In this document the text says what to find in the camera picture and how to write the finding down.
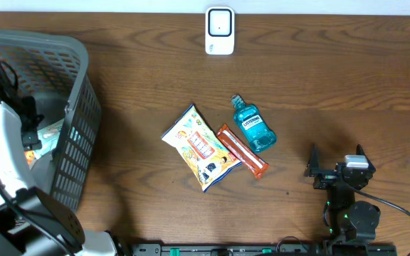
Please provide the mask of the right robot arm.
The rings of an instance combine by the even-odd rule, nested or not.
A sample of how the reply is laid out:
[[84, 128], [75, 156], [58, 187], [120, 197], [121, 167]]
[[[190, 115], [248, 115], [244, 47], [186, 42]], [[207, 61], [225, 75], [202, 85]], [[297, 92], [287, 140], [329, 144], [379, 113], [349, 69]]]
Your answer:
[[367, 246], [376, 237], [380, 209], [367, 202], [357, 201], [355, 193], [368, 185], [376, 171], [361, 145], [356, 153], [346, 155], [334, 169], [320, 167], [316, 146], [313, 146], [305, 175], [314, 178], [314, 189], [327, 191], [322, 218], [330, 228], [329, 238], [311, 249], [319, 255], [368, 255]]

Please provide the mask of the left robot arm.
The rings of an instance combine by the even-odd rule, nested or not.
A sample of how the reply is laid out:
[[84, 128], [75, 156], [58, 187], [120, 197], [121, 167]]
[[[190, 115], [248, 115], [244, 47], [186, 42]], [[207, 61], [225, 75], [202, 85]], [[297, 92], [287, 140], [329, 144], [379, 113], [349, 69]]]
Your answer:
[[78, 182], [61, 176], [58, 192], [43, 190], [50, 177], [29, 167], [21, 128], [0, 101], [0, 255], [117, 255], [109, 233], [84, 230], [71, 210]]

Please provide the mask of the blue mouthwash bottle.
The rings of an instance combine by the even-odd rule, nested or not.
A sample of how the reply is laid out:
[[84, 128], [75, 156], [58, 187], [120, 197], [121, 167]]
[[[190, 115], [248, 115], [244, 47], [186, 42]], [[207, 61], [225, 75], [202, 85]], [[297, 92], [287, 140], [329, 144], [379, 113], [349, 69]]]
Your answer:
[[255, 105], [246, 104], [240, 95], [233, 95], [231, 104], [235, 109], [233, 120], [248, 140], [252, 151], [260, 153], [277, 142], [275, 133], [265, 123]]

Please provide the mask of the teal wet wipes pack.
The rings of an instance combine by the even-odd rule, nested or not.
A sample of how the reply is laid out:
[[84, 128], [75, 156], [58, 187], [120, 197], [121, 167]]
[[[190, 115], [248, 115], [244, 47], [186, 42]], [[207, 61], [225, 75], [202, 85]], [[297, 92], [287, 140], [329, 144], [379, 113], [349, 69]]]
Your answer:
[[40, 159], [42, 156], [56, 148], [63, 122], [64, 119], [60, 119], [59, 121], [38, 130], [38, 138], [41, 141], [41, 148], [33, 151], [34, 156], [37, 159]]

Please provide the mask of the yellow snack bag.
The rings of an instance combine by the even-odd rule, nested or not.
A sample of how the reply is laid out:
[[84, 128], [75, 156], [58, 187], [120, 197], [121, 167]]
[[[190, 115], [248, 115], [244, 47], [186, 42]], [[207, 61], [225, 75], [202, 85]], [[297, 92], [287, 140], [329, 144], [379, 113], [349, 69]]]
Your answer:
[[216, 137], [195, 105], [162, 135], [189, 166], [203, 192], [222, 180], [242, 162]]

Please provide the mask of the orange Kleenex tissue pack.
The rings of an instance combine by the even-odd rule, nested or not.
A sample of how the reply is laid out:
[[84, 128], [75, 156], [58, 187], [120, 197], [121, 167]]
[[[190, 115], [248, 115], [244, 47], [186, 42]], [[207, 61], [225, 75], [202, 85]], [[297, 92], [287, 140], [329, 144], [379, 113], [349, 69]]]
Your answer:
[[33, 168], [34, 164], [38, 161], [38, 159], [36, 158], [36, 155], [34, 153], [34, 151], [25, 151], [24, 155], [26, 157], [27, 163], [28, 163], [28, 167], [30, 169]]

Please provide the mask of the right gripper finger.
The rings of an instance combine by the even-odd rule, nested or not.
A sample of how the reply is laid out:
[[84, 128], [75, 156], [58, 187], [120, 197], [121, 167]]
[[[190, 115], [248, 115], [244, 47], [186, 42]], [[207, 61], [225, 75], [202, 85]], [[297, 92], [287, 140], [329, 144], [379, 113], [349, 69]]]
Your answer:
[[365, 165], [362, 165], [362, 167], [370, 170], [372, 173], [376, 171], [375, 166], [373, 163], [369, 160], [368, 156], [365, 154], [363, 147], [361, 144], [358, 144], [356, 146], [356, 155], [359, 156], [362, 160], [364, 160]]
[[305, 168], [304, 176], [316, 177], [320, 174], [320, 164], [318, 159], [318, 150], [315, 144], [312, 145], [310, 158]]

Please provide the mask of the red snack bar wrapper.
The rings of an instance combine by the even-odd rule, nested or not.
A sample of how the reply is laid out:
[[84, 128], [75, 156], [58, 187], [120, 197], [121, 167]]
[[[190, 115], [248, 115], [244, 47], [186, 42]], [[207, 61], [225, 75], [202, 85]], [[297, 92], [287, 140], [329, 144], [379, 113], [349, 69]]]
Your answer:
[[219, 141], [252, 172], [256, 179], [262, 178], [268, 170], [269, 164], [254, 154], [253, 151], [230, 130], [227, 124], [224, 124], [219, 129], [216, 136]]

